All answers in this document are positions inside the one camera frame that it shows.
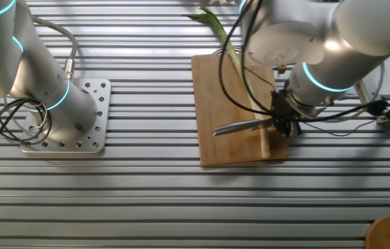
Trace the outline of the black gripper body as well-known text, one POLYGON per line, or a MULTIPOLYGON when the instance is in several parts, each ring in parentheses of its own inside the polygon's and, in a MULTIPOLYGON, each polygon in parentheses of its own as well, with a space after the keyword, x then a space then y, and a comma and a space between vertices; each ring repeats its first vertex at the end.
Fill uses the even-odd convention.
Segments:
MULTIPOLYGON (((272 93, 272 111, 278 116, 296 118, 297 112, 286 101, 286 92, 284 90, 273 91, 272 93)), ((282 118, 274 118, 274 124, 277 129, 292 129, 295 127, 293 121, 282 118)))

